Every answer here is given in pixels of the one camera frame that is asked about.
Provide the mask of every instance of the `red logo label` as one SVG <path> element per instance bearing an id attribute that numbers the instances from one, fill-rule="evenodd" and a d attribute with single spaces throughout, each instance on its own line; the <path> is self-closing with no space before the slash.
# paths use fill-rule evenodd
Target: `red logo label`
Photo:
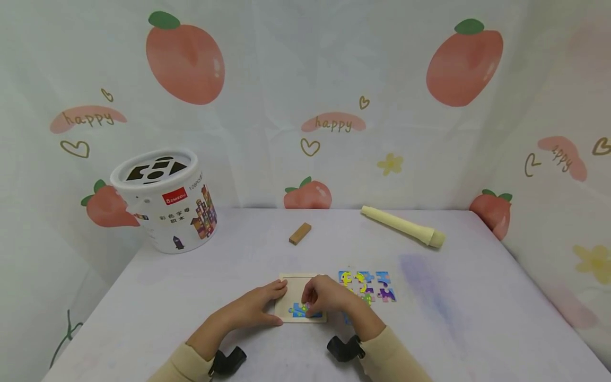
<path id="1" fill-rule="evenodd" d="M 166 205 L 174 204 L 183 200 L 187 197 L 187 192 L 184 187 L 181 187 L 177 190 L 172 191 L 171 193 L 163 194 L 163 200 L 166 201 Z"/>

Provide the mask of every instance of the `sleeve cuff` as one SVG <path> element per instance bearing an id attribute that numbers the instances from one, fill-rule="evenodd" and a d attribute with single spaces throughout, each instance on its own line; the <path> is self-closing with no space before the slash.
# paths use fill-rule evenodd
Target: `sleeve cuff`
<path id="1" fill-rule="evenodd" d="M 386 326 L 382 333 L 374 339 L 362 342 L 360 347 L 365 351 L 363 361 L 373 367 L 382 367 L 387 359 L 403 347 L 403 344 L 395 336 L 392 329 Z"/>
<path id="2" fill-rule="evenodd" d="M 208 377 L 214 358 L 206 361 L 192 347 L 186 343 L 181 343 L 172 353 L 170 361 L 189 381 L 200 381 L 202 376 Z"/>

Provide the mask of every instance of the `puzzle frame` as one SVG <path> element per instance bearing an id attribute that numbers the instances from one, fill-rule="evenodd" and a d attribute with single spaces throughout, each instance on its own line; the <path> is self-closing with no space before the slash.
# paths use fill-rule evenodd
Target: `puzzle frame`
<path id="1" fill-rule="evenodd" d="M 291 280 L 295 281 L 297 288 L 288 288 L 288 292 L 276 301 L 274 314 L 289 323 L 325 323 L 327 322 L 327 312 L 322 312 L 316 317 L 306 317 L 307 307 L 301 304 L 303 287 L 307 282 L 317 276 L 317 273 L 280 273 L 279 279 L 288 279 L 287 286 Z"/>

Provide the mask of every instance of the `container lid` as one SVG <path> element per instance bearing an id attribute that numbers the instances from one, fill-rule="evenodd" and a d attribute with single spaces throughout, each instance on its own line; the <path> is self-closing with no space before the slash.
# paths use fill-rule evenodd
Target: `container lid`
<path id="1" fill-rule="evenodd" d="M 185 181 L 197 170 L 188 149 L 162 149 L 138 155 L 117 166 L 111 184 L 122 191 L 154 191 Z"/>

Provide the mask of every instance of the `child's hand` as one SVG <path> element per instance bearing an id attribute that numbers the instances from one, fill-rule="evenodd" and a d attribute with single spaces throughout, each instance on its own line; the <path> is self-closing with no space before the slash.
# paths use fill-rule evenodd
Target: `child's hand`
<path id="1" fill-rule="evenodd" d="M 279 299 L 287 292 L 287 281 L 276 280 L 263 287 L 254 288 L 244 296 L 222 307 L 215 314 L 229 322 L 231 330 L 259 325 L 282 325 L 282 319 L 266 314 L 263 308 L 268 302 Z"/>
<path id="2" fill-rule="evenodd" d="M 327 275 L 317 275 L 305 285 L 301 295 L 301 303 L 310 303 L 306 316 L 322 312 L 323 310 L 347 311 L 352 304 L 362 300 L 342 284 L 334 281 Z"/>

